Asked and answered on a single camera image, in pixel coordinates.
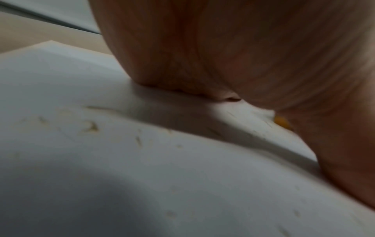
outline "orange object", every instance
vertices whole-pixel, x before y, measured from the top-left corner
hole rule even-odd
[[[283,128],[286,128],[286,129],[288,129],[288,130],[293,131],[292,126],[290,125],[290,123],[288,122],[288,120],[286,120],[286,118],[281,117],[281,116],[278,116],[278,115],[275,115],[275,118],[273,119],[273,121],[274,121],[277,125],[279,125],[279,126],[281,126],[281,127],[283,127]]]

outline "beige table surface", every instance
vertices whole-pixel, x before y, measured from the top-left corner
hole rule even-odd
[[[0,12],[0,53],[49,40],[111,53],[99,34]]]

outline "wrinkled skin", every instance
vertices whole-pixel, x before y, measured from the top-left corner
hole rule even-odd
[[[276,110],[333,182],[375,207],[375,1],[90,4],[137,83]]]

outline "white surface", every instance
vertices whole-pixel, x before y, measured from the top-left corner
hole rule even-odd
[[[87,0],[1,0],[31,12],[99,33]]]
[[[0,84],[4,236],[375,236],[375,213],[246,103],[140,87],[53,42],[0,55]]]

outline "skin crease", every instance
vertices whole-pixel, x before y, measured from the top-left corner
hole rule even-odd
[[[90,4],[137,83],[275,110],[336,185],[375,207],[375,1]]]

